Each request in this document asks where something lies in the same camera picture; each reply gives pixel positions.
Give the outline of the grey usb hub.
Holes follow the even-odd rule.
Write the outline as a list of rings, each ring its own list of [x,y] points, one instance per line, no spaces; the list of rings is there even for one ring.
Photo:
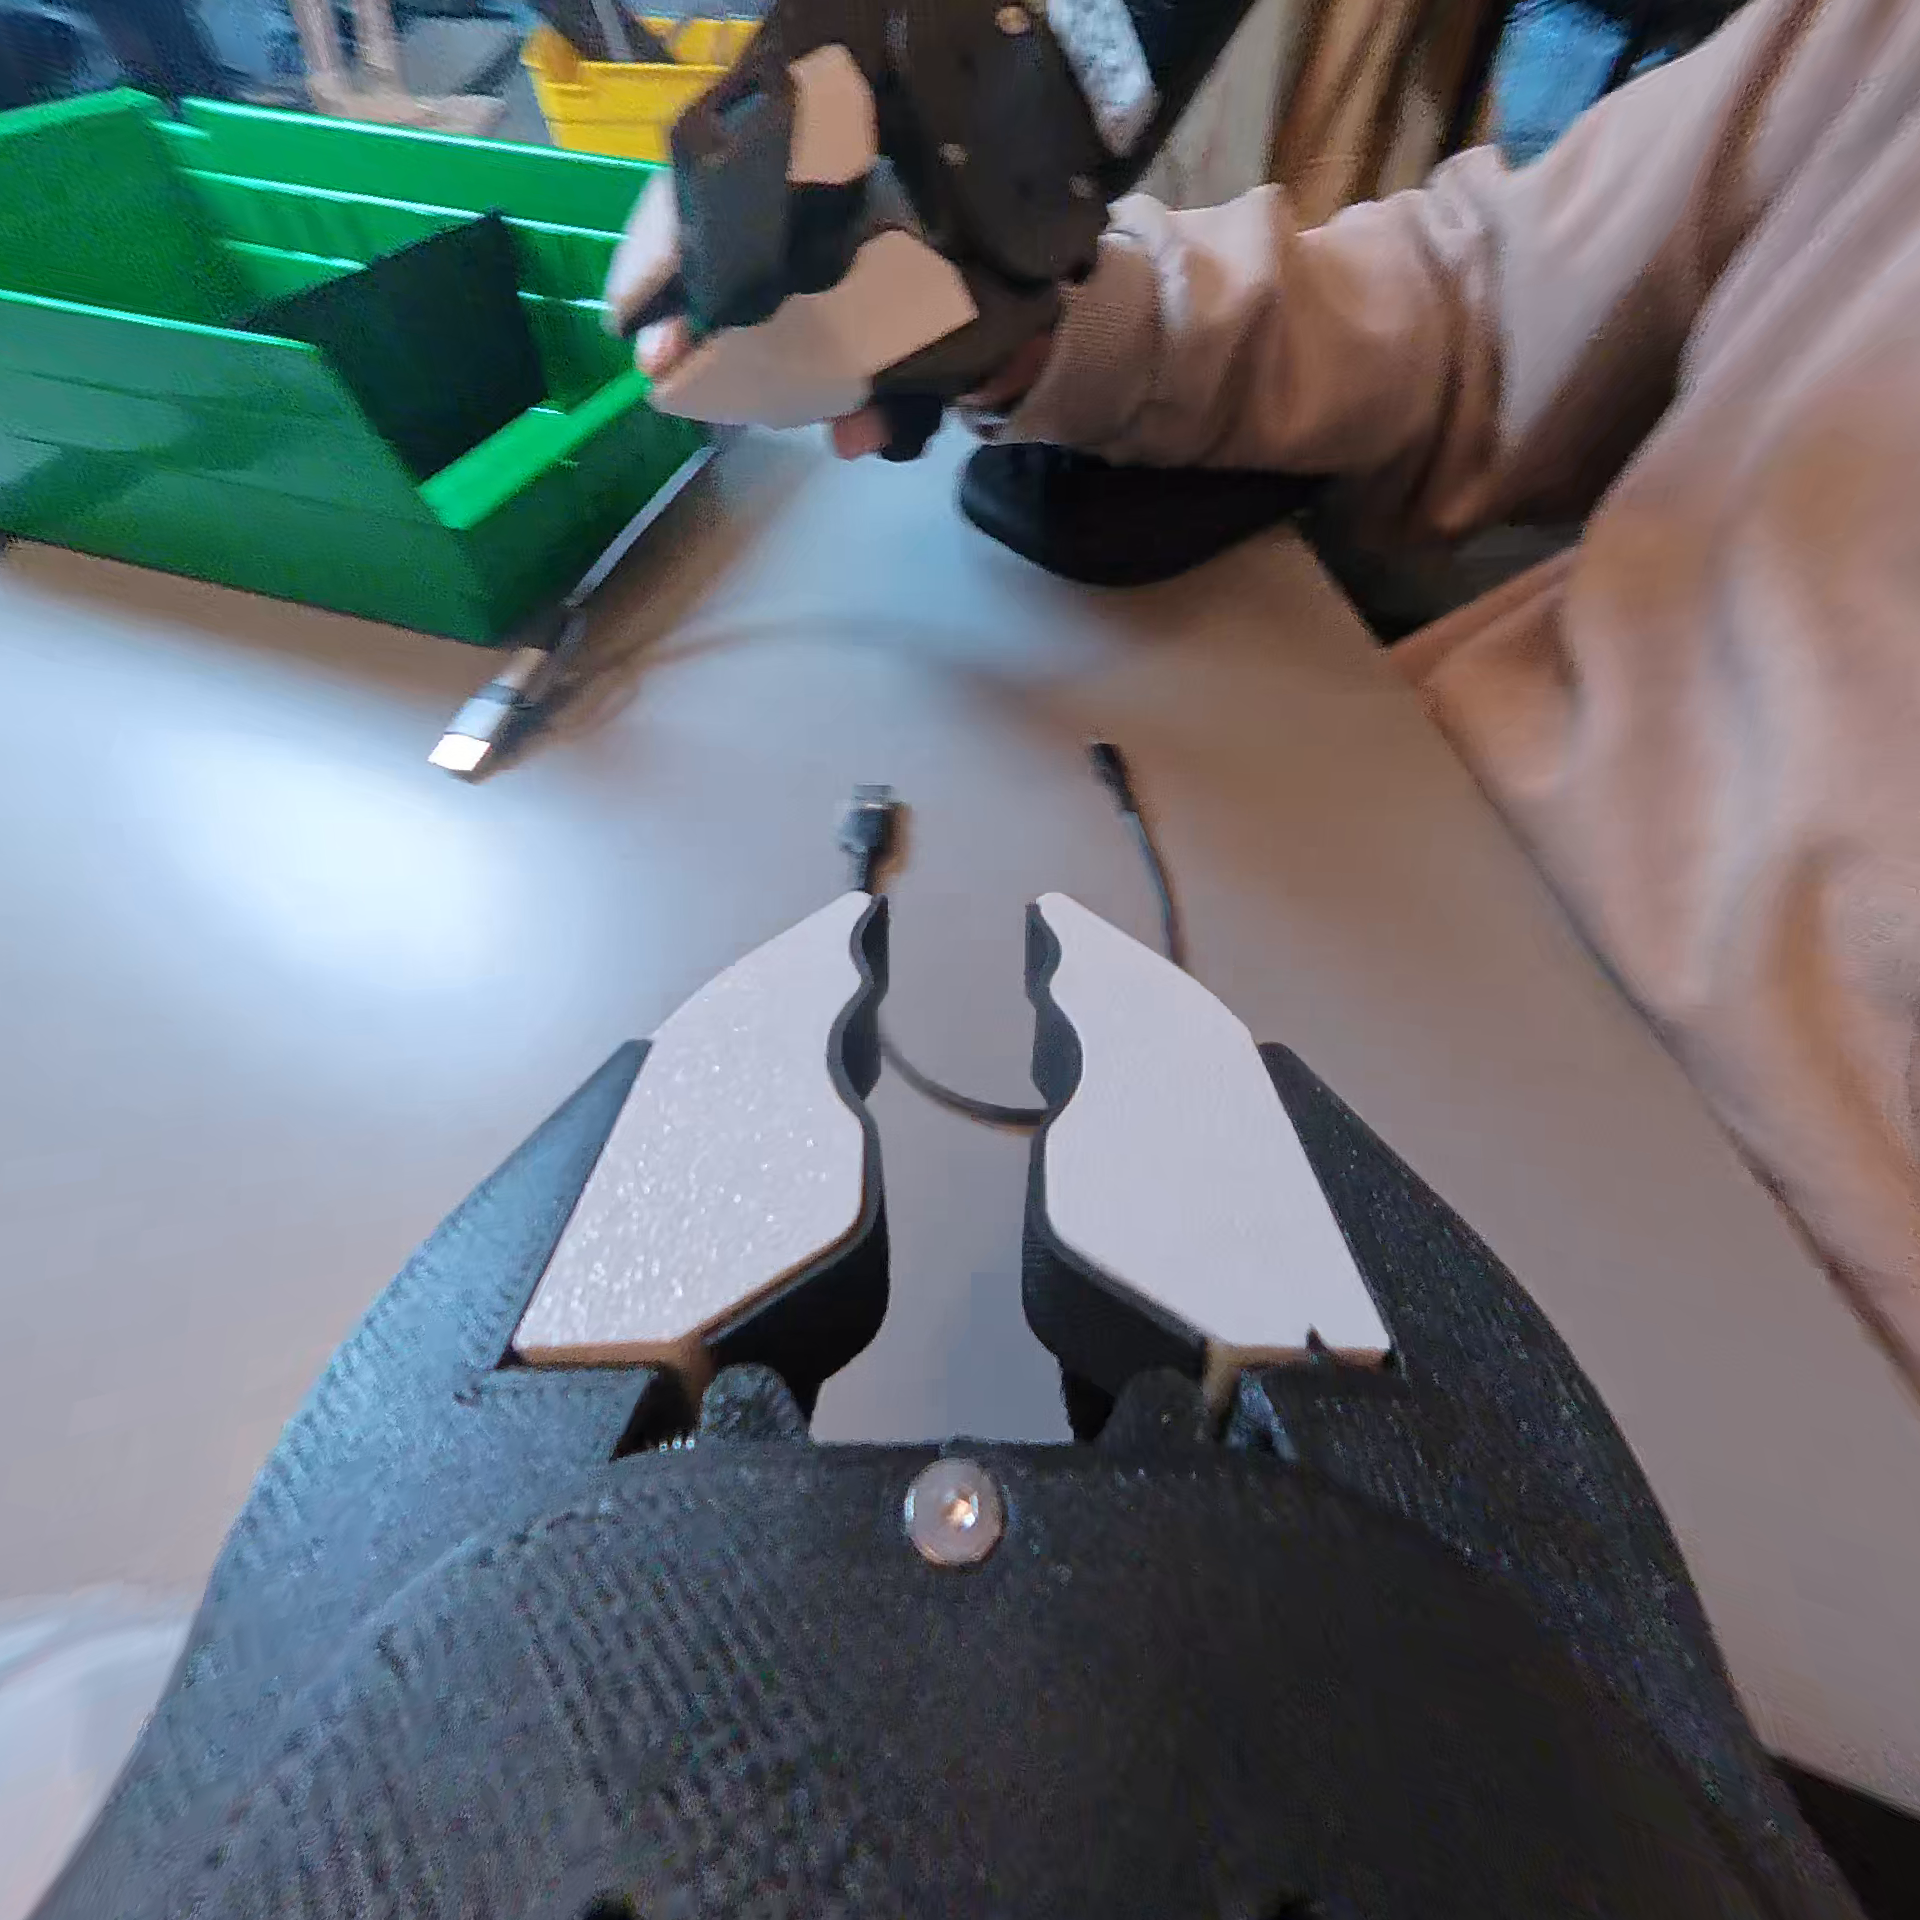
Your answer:
[[[672,475],[646,499],[636,515],[612,536],[594,558],[586,575],[568,590],[562,608],[568,614],[586,613],[594,596],[608,586],[636,545],[667,516],[674,504],[712,467],[722,446],[709,441],[690,452]]]

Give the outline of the green plastic bin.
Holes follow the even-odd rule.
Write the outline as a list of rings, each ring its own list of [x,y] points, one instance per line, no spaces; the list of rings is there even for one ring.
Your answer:
[[[603,320],[657,173],[135,88],[9,109],[5,536],[500,646],[709,450]],[[498,217],[535,392],[419,475],[280,302]]]

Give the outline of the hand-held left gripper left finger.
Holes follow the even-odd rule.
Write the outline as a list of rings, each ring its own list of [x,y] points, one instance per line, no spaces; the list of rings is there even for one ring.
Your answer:
[[[660,1022],[510,1339],[518,1364],[655,1369],[688,1399],[756,1364],[813,1412],[875,1343],[888,933],[847,890]]]

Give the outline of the person's right forearm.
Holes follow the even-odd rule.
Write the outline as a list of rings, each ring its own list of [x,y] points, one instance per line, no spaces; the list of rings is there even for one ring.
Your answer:
[[[1265,187],[1115,204],[1012,445],[1346,482],[1396,530],[1589,506],[1745,332],[1917,236],[1917,4],[1748,4],[1545,156],[1306,227]]]

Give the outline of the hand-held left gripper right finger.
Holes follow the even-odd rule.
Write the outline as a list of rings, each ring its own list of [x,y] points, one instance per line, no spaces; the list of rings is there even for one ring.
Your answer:
[[[1066,893],[1026,910],[1042,1118],[1023,1315],[1073,1420],[1170,1372],[1218,1418],[1243,1376],[1383,1376],[1378,1296],[1250,1026]]]

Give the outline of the yellow plastic bin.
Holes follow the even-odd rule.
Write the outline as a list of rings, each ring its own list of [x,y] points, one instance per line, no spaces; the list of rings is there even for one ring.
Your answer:
[[[738,13],[660,13],[655,4],[622,13],[629,38],[645,30],[662,49],[659,54],[586,59],[547,22],[524,40],[523,69],[555,146],[662,164],[674,125],[744,57],[761,20]]]

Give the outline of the black bin divider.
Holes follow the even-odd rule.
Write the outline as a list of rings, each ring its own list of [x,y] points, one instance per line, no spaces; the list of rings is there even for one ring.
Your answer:
[[[495,208],[262,302],[244,328],[317,349],[419,485],[549,402],[517,236]]]

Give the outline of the person's beige hoodie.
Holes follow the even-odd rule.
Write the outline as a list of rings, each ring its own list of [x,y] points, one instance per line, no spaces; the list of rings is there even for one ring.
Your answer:
[[[1396,666],[1917,1387],[1917,342],[1694,395]]]

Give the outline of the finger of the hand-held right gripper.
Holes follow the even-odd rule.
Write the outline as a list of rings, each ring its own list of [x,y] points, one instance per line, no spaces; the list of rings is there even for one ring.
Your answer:
[[[847,47],[742,62],[680,119],[671,155],[690,332],[767,324],[799,300],[852,326],[871,307],[878,107]]]
[[[878,232],[824,293],[715,332],[653,379],[653,406],[711,427],[790,431],[869,406],[881,379],[978,319],[961,271],[910,232]]]

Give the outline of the person's right hand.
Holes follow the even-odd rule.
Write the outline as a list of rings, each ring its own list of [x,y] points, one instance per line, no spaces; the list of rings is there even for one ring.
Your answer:
[[[629,345],[655,390],[671,386],[680,364],[695,353],[685,314],[642,323],[640,314],[679,274],[679,197],[668,173],[642,188],[612,254],[603,289],[606,330]]]

